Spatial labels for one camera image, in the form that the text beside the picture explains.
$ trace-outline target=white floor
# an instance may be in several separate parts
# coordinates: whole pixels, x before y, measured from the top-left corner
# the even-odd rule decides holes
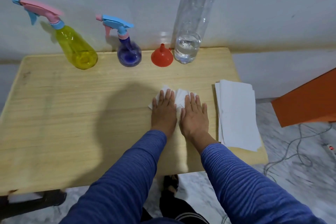
[[[328,224],[336,223],[334,211],[336,209],[336,162],[321,146],[323,143],[336,145],[335,124],[333,128],[325,123],[303,124],[301,129],[298,125],[281,128],[270,103],[257,104],[257,124],[269,161],[277,162],[282,158],[288,158],[275,165],[267,165],[266,167],[270,167],[267,170],[267,176],[299,201],[308,205],[315,215]],[[255,168],[264,172],[263,165]],[[186,200],[210,223],[229,223],[205,172],[182,174],[179,178],[177,197]],[[154,180],[145,203],[145,208],[153,217],[161,215],[159,210],[161,183],[161,179]],[[87,188],[69,188],[67,199],[62,205],[15,216],[4,220],[3,223],[58,223]]]

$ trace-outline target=orange panel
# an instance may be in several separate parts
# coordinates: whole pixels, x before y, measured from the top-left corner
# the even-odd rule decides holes
[[[335,120],[336,68],[275,99],[272,106],[282,127]]]

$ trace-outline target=power strip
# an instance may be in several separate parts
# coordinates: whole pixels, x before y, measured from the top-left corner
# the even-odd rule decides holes
[[[331,144],[323,144],[322,147],[325,149],[327,154],[336,161],[336,150],[335,147]]]

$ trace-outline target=black pants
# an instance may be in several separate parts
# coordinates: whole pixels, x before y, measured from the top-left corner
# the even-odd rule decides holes
[[[209,224],[207,220],[184,200],[174,197],[174,193],[165,190],[161,193],[160,210],[163,217],[171,218],[183,222],[185,224]],[[148,221],[152,216],[142,209],[142,216],[140,222]]]

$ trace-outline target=foot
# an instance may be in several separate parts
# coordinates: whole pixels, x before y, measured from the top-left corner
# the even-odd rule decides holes
[[[163,189],[169,190],[176,195],[179,188],[179,177],[177,175],[166,175],[163,181]]]

